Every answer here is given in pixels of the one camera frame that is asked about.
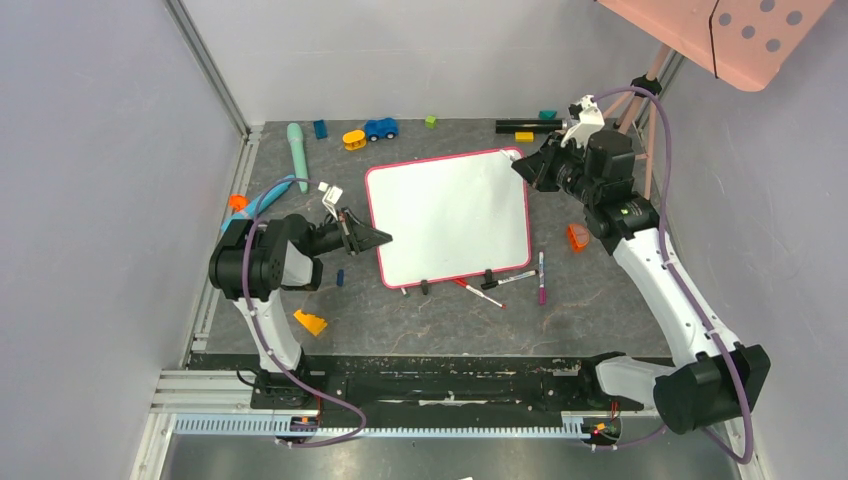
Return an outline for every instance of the red and white marker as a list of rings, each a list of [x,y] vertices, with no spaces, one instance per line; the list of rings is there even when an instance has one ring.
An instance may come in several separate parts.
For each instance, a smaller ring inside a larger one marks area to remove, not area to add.
[[[490,301],[490,302],[494,303],[495,305],[497,305],[497,306],[499,306],[499,307],[501,307],[501,308],[503,308],[503,309],[506,309],[506,305],[504,305],[504,304],[502,304],[502,303],[498,302],[497,300],[495,300],[495,299],[493,299],[492,297],[490,297],[490,296],[486,295],[485,293],[481,292],[480,290],[477,290],[476,288],[472,287],[471,285],[469,285],[469,284],[468,284],[468,282],[466,282],[465,280],[463,280],[463,279],[461,279],[461,278],[455,278],[455,279],[453,280],[453,283],[455,283],[455,284],[459,285],[460,287],[465,288],[466,290],[468,290],[469,292],[473,293],[474,295],[477,295],[477,296],[478,296],[478,297],[480,297],[480,298],[486,299],[486,300],[488,300],[488,301]]]

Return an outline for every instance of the blue toy car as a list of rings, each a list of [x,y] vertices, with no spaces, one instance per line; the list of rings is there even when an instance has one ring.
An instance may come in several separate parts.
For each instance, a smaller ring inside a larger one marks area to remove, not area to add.
[[[397,122],[394,118],[368,120],[365,122],[365,136],[372,142],[376,142],[381,138],[395,138],[397,134]]]

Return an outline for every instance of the pink marker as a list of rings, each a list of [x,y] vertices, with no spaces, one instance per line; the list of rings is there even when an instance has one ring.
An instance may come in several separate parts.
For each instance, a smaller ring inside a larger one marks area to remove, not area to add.
[[[544,305],[548,296],[545,294],[545,252],[539,252],[539,305]]]
[[[506,305],[504,305],[504,304],[502,304],[502,303],[500,303],[500,302],[496,301],[495,299],[493,299],[492,297],[490,297],[490,296],[486,295],[485,293],[481,292],[480,290],[477,290],[476,288],[472,287],[471,285],[469,285],[469,284],[468,284],[468,282],[466,282],[465,280],[463,280],[463,279],[461,279],[461,278],[455,278],[455,279],[453,280],[453,283],[455,283],[455,284],[459,285],[460,287],[465,288],[466,290],[468,290],[469,292],[473,293],[474,295],[477,295],[477,296],[478,296],[478,297],[480,297],[480,298],[484,298],[484,299],[486,299],[486,300],[488,300],[488,301],[490,301],[490,302],[494,303],[495,305],[497,305],[497,306],[499,306],[499,307],[501,307],[501,308],[503,308],[503,309],[505,309],[505,308],[506,308]]]

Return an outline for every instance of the blue toy block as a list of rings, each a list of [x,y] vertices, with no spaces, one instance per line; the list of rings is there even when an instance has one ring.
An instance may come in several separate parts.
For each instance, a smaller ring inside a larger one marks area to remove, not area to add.
[[[365,122],[365,137],[372,142],[376,142],[381,138],[395,138],[397,134],[397,122],[394,118],[368,120]]]
[[[324,123],[324,120],[315,120],[312,122],[312,126],[315,127],[315,138],[318,140],[327,138],[327,124]]]

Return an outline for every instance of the orange toy piece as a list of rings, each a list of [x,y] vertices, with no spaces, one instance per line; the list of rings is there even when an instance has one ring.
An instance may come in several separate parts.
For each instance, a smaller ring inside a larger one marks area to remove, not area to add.
[[[312,315],[311,313],[303,313],[303,311],[298,310],[294,312],[294,318],[296,318],[301,325],[306,327],[306,329],[309,330],[309,333],[316,337],[325,328],[327,328],[327,322],[323,318],[317,315]]]
[[[350,151],[358,150],[365,146],[365,132],[362,130],[347,132],[342,137],[342,142],[344,142],[346,149]]]
[[[230,201],[228,203],[233,210],[240,212],[247,208],[250,201],[244,195],[230,195]]]
[[[582,252],[586,248],[586,245],[589,245],[589,240],[592,238],[592,235],[589,234],[589,230],[579,223],[572,223],[569,225],[565,234],[568,237],[568,243],[571,244],[571,249],[574,250],[574,253]]]

